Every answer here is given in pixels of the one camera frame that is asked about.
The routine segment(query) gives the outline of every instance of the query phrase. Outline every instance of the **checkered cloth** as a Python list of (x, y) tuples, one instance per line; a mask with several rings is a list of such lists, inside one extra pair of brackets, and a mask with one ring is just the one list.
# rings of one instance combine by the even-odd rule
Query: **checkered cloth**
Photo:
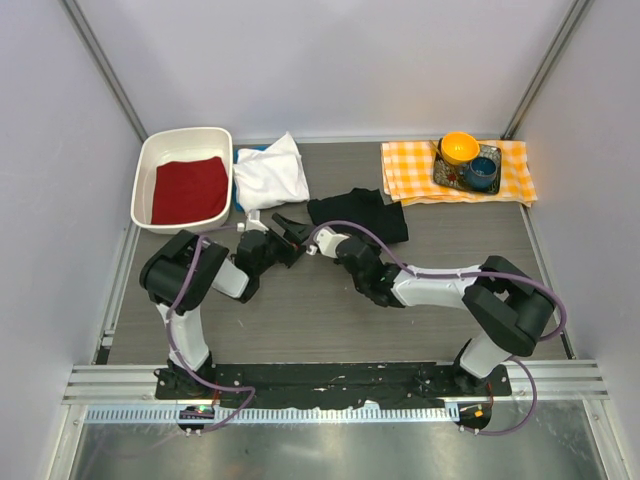
[(481, 140), (502, 150), (502, 178), (497, 195), (467, 193), (436, 185), (432, 180), (434, 150), (431, 142), (382, 144), (384, 191), (403, 205), (438, 202), (520, 202), (528, 207), (536, 201), (536, 190), (527, 167), (524, 142)]

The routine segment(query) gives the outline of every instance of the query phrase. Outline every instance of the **black metal plate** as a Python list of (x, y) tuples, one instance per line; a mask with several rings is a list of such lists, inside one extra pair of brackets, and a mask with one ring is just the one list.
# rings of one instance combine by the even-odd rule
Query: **black metal plate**
[[(224, 386), (252, 385), (256, 388), (252, 408), (344, 409), (361, 407), (366, 400), (383, 409), (441, 407), (440, 397), (487, 396), (481, 387), (464, 394), (452, 381), (452, 365), (423, 363), (348, 364), (247, 364), (218, 365), (216, 383)], [(433, 391), (424, 392), (415, 380), (433, 378)], [(506, 368), (490, 376), (494, 396), (511, 395)], [(238, 407), (244, 394), (222, 394), (223, 407)]]

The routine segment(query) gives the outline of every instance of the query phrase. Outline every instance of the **black cloth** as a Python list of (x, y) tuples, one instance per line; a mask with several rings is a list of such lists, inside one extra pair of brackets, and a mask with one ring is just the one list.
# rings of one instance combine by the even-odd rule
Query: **black cloth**
[[(354, 188), (336, 197), (310, 200), (307, 210), (314, 225), (330, 220), (347, 220), (371, 230), (386, 244), (409, 240), (402, 204), (396, 202), (385, 205), (380, 190)], [(362, 232), (351, 227), (336, 225), (331, 228), (337, 233), (363, 237)]]

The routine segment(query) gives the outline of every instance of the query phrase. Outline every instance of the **tray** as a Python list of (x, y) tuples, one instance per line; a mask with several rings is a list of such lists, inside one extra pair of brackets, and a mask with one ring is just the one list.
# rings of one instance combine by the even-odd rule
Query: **tray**
[(463, 192), (482, 193), (485, 195), (495, 195), (500, 191), (500, 178), (502, 178), (502, 151), (498, 147), (480, 144), (479, 157), (487, 157), (496, 162), (498, 172), (496, 179), (493, 181), (488, 190), (475, 190), (467, 184), (464, 176), (460, 174), (459, 169), (449, 165), (440, 155), (440, 147), (442, 139), (438, 142), (438, 151), (436, 159), (433, 162), (433, 181), (437, 185), (447, 188), (455, 188)]

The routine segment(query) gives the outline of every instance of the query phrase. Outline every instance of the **metal floor panel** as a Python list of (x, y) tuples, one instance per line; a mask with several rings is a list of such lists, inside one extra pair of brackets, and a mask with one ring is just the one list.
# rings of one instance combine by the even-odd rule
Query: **metal floor panel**
[[(491, 429), (514, 425), (528, 402), (494, 406)], [(580, 401), (540, 402), (515, 434), (475, 437), (450, 423), (238, 425), (203, 437), (173, 425), (85, 425), (76, 480), (605, 479)], [(136, 453), (133, 459), (106, 453)]]

